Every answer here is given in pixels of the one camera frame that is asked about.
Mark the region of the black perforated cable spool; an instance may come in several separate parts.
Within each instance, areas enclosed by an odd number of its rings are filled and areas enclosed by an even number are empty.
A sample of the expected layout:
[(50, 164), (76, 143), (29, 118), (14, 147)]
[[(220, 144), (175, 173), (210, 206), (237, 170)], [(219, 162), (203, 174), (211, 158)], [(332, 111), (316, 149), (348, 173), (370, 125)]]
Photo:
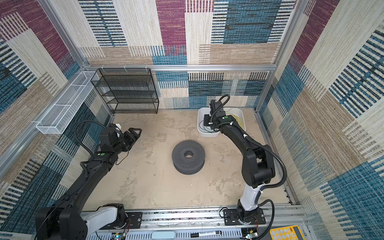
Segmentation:
[(174, 167), (183, 175), (198, 173), (204, 167), (205, 158), (203, 146), (191, 140), (178, 143), (172, 152)]

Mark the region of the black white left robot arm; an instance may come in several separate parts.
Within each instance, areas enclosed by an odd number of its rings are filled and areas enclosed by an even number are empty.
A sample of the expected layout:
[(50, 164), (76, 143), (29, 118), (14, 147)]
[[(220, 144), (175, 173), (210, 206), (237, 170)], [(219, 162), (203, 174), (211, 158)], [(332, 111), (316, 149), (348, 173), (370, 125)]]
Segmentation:
[(128, 153), (140, 138), (142, 129), (122, 132), (110, 124), (100, 134), (99, 151), (81, 162), (83, 169), (77, 180), (51, 207), (41, 208), (35, 217), (36, 240), (85, 240), (102, 227), (125, 228), (128, 216), (123, 204), (107, 204), (82, 216), (82, 210), (101, 179), (117, 164), (119, 154)]

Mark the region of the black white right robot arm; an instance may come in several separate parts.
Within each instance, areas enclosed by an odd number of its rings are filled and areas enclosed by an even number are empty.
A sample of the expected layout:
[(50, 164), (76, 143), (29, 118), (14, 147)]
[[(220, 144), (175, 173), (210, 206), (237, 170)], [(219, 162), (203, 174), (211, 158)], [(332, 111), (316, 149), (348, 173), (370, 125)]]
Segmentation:
[(263, 191), (280, 186), (271, 184), (271, 180), (276, 176), (272, 149), (254, 141), (238, 124), (236, 118), (226, 114), (221, 101), (211, 101), (210, 113), (204, 116), (204, 126), (227, 136), (243, 155), (242, 176), (246, 187), (238, 201), (237, 214), (241, 224), (249, 224), (258, 214), (259, 199)]

